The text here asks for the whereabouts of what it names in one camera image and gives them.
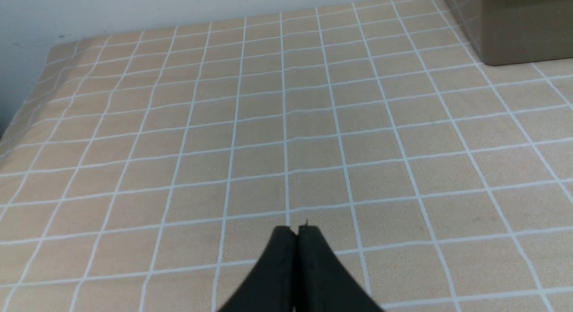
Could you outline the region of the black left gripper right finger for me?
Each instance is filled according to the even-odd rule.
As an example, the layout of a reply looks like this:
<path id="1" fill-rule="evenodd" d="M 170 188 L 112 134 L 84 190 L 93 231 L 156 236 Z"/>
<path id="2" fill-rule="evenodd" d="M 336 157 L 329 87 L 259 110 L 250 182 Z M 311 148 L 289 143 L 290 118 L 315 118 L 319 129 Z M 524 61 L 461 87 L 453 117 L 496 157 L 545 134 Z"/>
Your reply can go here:
<path id="1" fill-rule="evenodd" d="M 299 226 L 296 312 L 382 312 L 342 265 L 317 226 Z"/>

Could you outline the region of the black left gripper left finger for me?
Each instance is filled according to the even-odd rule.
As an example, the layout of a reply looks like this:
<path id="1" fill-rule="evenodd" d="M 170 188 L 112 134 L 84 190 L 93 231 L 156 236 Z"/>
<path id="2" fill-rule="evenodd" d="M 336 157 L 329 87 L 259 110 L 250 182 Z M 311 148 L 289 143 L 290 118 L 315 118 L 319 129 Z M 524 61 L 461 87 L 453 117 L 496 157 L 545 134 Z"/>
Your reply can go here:
<path id="1" fill-rule="evenodd" d="M 221 312 L 293 311 L 293 271 L 297 237 L 287 226 L 272 231 L 266 247 Z"/>

